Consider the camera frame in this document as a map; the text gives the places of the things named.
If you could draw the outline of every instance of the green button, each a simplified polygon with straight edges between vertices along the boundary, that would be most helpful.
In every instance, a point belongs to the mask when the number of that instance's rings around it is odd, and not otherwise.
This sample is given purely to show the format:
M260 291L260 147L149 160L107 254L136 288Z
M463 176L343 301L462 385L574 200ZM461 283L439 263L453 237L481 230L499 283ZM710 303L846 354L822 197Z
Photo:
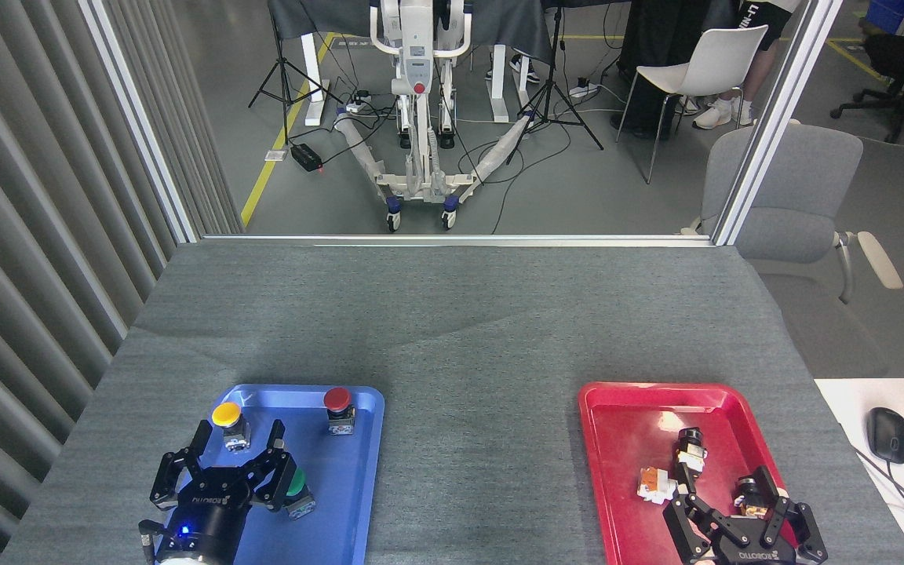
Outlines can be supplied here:
M301 493L302 487L305 487L305 472L296 468L295 475L291 478L291 485L288 485L287 496L294 497L295 494Z

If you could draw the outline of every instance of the red emergency button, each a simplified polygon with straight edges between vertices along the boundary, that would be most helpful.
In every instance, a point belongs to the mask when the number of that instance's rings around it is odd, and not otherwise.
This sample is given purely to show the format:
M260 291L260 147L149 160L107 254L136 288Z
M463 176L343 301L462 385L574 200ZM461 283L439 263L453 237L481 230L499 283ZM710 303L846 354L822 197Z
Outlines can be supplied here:
M351 391L342 386L336 386L326 391L323 395L323 405L327 410L341 412L351 406Z

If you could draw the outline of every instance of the gray table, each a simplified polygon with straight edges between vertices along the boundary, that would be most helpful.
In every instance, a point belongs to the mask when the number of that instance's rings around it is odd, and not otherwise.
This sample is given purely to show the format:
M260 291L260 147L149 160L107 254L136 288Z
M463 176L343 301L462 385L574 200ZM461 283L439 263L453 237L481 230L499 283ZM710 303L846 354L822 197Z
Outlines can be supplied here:
M602 563L575 399L596 380L735 387L830 562L904 563L735 250L279 241L180 248L1 563L140 562L159 458L247 382L386 396L368 563Z

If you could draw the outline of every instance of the black shorts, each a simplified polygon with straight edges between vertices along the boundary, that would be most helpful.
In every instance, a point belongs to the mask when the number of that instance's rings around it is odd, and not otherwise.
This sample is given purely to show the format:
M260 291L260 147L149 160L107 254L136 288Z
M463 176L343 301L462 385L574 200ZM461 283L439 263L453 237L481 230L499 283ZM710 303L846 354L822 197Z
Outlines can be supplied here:
M760 50L769 50L772 42L779 39L786 27L786 22L790 21L790 12L783 8L771 4L769 2L749 2L745 0L742 3L742 9L738 11L738 27L758 27L760 25L768 25L767 33L763 36L760 43Z

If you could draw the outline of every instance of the white chair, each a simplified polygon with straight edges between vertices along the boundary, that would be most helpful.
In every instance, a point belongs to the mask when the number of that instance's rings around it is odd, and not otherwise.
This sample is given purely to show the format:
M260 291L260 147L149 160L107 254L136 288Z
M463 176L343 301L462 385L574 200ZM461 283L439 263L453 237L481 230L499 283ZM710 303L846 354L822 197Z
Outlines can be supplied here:
M703 97L710 94L724 93L731 89L742 92L740 83L753 64L756 49L767 31L767 25L746 29L708 29L703 32L699 43L693 49L693 57L687 64L675 64L671 67L638 67L637 75L630 86L630 99L637 87L638 76L650 80L654 86L664 90L665 101L661 104L658 115L658 128L654 135L654 150L651 151L651 167L645 180L651 183L654 172L654 158L658 153L658 140L661 136L661 122L665 115L665 107L672 97ZM738 107L738 121L742 120L742 107ZM620 129L616 132L616 141L623 133L623 122L627 121L627 112L623 111Z

